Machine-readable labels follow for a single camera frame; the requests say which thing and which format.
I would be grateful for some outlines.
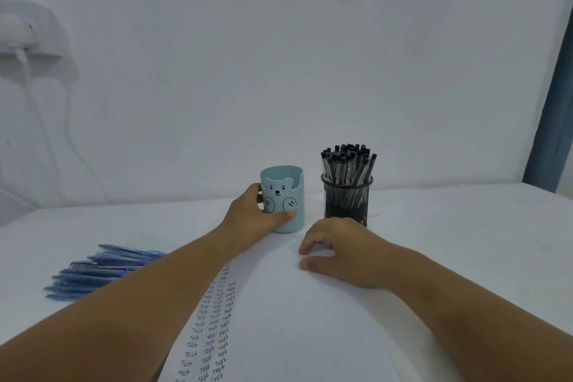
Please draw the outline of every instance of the blue door frame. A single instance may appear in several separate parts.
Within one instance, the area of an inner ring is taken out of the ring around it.
[[[573,141],[573,10],[543,106],[523,183],[557,190]]]

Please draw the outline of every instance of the person's right arm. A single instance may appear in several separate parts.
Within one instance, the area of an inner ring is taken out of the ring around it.
[[[471,382],[573,380],[573,337],[422,254],[385,241],[352,219],[324,219],[299,253],[329,241],[332,257],[303,270],[388,289],[430,328]]]

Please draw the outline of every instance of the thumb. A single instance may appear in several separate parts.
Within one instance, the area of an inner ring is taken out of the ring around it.
[[[278,213],[272,213],[270,215],[270,219],[271,219],[271,228],[276,228],[279,227],[281,225],[285,225],[288,224],[291,220],[294,219],[294,217],[296,216],[296,212],[278,212]]]
[[[329,277],[339,277],[339,271],[336,266],[336,259],[334,256],[314,256],[303,258],[298,264],[301,270],[308,272],[319,273]]]

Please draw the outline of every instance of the bear ear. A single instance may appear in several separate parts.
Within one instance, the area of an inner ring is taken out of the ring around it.
[[[269,177],[265,177],[262,179],[262,183],[261,186],[265,189],[269,189],[270,188],[270,183],[272,182],[272,180]]]
[[[292,185],[295,183],[295,181],[292,178],[288,177],[283,180],[283,183],[288,189],[292,189]]]

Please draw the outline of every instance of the person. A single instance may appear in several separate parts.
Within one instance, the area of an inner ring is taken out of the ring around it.
[[[147,382],[223,266],[287,223],[263,213],[260,185],[196,241],[109,284],[0,346],[2,381]],[[573,338],[413,250],[352,219],[315,223],[300,244],[308,255],[329,241],[334,256],[300,268],[359,287],[387,289],[438,338],[472,382],[573,380]]]

